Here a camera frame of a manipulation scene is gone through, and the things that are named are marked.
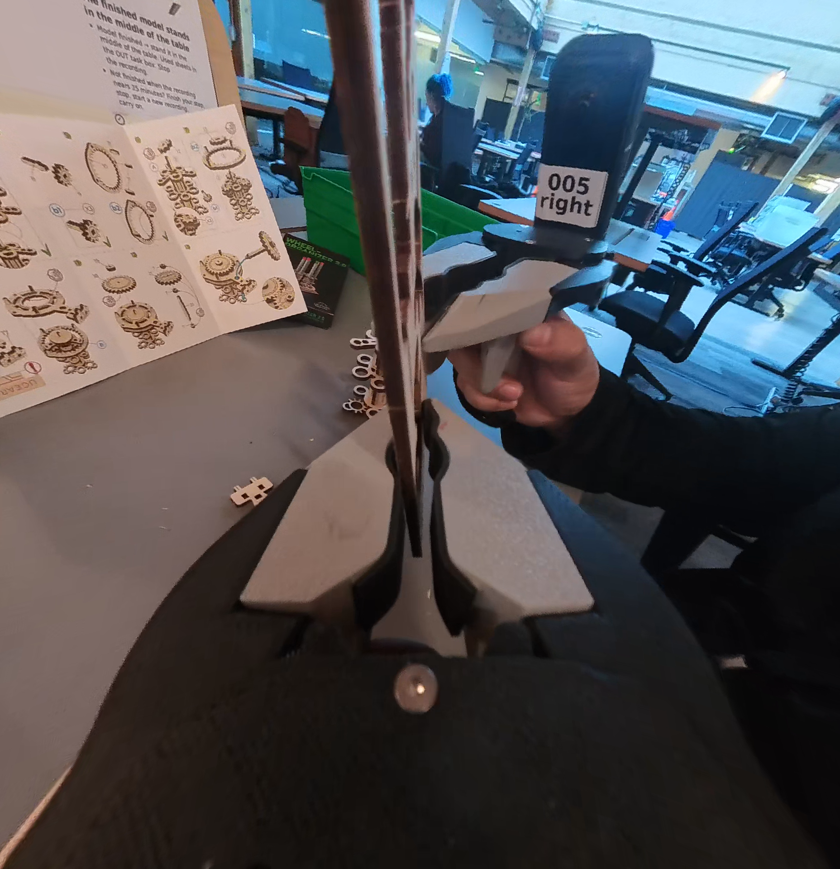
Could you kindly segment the wooden sheet with lobed cutouts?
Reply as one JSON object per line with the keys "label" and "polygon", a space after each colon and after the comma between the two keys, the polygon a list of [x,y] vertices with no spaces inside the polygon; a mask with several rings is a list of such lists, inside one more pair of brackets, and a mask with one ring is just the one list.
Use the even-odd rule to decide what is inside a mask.
{"label": "wooden sheet with lobed cutouts", "polygon": [[53,802],[55,796],[64,785],[67,777],[72,771],[72,766],[69,766],[52,784],[45,796],[38,802],[28,817],[21,823],[13,835],[3,845],[0,850],[0,868],[4,868],[7,861],[12,856],[13,852],[18,848],[21,842],[25,839],[28,833],[33,829],[39,818],[42,816],[45,809]]}

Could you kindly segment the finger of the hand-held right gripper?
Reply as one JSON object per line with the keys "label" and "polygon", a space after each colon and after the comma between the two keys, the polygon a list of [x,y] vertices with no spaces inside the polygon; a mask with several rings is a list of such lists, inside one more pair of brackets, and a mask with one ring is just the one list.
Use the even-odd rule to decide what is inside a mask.
{"label": "finger of the hand-held right gripper", "polygon": [[516,364],[516,338],[542,323],[554,288],[576,275],[562,263],[514,263],[501,277],[459,294],[426,331],[425,353],[479,346],[480,390],[488,395]]}
{"label": "finger of the hand-held right gripper", "polygon": [[424,254],[425,320],[437,320],[458,295],[501,277],[503,270],[501,258],[484,246],[452,246]]}

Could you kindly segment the person's right hand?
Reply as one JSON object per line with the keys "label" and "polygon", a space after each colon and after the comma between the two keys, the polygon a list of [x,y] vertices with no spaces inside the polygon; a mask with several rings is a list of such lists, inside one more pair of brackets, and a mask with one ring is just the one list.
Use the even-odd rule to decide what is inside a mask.
{"label": "person's right hand", "polygon": [[483,414],[512,414],[515,421],[562,436],[593,399],[600,368],[581,329],[564,312],[522,332],[515,374],[503,375],[497,385],[481,389],[479,347],[448,353],[456,385],[470,407]]}

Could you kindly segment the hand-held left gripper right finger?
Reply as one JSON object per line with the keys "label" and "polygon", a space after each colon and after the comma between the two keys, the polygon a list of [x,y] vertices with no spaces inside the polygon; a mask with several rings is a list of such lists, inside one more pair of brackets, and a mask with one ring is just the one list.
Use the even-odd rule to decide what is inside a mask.
{"label": "hand-held left gripper right finger", "polygon": [[437,400],[424,403],[432,487],[430,559],[453,636],[585,614],[595,604],[528,471]]}

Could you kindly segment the green plastic bin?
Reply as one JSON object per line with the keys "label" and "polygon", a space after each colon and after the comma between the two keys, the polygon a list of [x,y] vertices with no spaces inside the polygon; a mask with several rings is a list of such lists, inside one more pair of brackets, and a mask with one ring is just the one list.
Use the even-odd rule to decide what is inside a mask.
{"label": "green plastic bin", "polygon": [[[349,173],[302,167],[306,235],[309,242],[346,259],[364,275],[363,252]],[[482,212],[422,191],[423,249],[457,234],[482,231],[495,220]]]}

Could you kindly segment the black kit box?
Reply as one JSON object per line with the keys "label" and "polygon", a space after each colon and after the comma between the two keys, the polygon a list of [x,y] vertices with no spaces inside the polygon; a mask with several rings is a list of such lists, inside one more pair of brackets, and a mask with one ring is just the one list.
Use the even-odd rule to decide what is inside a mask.
{"label": "black kit box", "polygon": [[330,329],[348,277],[349,260],[295,234],[283,234],[283,240],[306,305],[298,319],[318,329]]}

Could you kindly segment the wooden model assembly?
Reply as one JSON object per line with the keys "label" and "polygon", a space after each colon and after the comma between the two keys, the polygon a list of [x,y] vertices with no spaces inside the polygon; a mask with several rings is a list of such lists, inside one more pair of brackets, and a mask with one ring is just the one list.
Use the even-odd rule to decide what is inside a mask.
{"label": "wooden model assembly", "polygon": [[356,364],[351,369],[355,383],[351,396],[342,404],[345,413],[371,419],[387,407],[382,366],[378,353],[378,341],[374,329],[364,335],[351,338],[349,345],[359,350]]}

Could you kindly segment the white instruction poster board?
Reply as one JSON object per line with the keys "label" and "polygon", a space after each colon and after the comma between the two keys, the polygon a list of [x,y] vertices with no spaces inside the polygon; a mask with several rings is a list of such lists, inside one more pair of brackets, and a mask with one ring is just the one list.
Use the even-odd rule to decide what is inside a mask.
{"label": "white instruction poster board", "polygon": [[0,113],[137,122],[230,104],[215,2],[0,1]]}

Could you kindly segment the wooden sheet with spoked wheel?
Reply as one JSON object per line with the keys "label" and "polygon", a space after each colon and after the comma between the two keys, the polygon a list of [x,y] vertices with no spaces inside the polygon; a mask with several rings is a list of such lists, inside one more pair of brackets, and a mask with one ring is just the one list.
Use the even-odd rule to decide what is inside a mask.
{"label": "wooden sheet with spoked wheel", "polygon": [[336,97],[412,554],[422,554],[425,325],[415,4],[327,1]]}

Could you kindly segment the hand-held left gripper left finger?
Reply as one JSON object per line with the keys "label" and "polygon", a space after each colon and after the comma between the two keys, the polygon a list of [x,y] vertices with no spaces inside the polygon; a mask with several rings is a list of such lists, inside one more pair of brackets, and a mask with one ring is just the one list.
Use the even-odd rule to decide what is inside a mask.
{"label": "hand-held left gripper left finger", "polygon": [[353,588],[385,552],[394,495],[385,413],[308,466],[240,595],[251,609],[357,624]]}

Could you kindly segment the black office chair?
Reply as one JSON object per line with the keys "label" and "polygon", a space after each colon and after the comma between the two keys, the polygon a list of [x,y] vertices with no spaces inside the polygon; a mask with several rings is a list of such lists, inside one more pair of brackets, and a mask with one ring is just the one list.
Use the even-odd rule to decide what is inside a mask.
{"label": "black office chair", "polygon": [[764,262],[725,281],[697,322],[687,317],[682,307],[694,288],[703,287],[701,278],[672,263],[652,264],[635,276],[631,288],[605,297],[599,309],[611,315],[616,327],[630,336],[630,349],[621,371],[622,380],[628,382],[639,376],[665,401],[671,400],[672,394],[636,356],[636,348],[661,353],[674,364],[686,361],[709,321],[724,305],[794,266],[826,235],[823,226],[813,227]]}

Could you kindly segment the person's black top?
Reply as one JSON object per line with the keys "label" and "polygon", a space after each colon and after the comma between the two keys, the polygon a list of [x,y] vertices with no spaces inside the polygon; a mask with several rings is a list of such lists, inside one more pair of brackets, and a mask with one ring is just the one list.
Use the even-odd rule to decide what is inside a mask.
{"label": "person's black top", "polygon": [[668,512],[642,565],[716,660],[764,772],[840,867],[840,484],[753,535],[728,568],[684,568],[720,528]]}

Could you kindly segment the folded assembly instruction booklet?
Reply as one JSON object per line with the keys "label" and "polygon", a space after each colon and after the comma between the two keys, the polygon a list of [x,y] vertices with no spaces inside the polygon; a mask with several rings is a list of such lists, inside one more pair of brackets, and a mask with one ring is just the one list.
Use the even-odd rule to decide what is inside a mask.
{"label": "folded assembly instruction booklet", "polygon": [[234,106],[0,114],[0,418],[306,309]]}

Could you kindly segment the person's right forearm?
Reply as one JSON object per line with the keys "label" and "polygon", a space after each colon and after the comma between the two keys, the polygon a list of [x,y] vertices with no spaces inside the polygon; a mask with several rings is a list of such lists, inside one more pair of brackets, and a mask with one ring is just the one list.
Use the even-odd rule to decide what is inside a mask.
{"label": "person's right forearm", "polygon": [[731,417],[652,399],[605,369],[564,434],[512,422],[501,441],[553,481],[749,536],[840,488],[840,403]]}

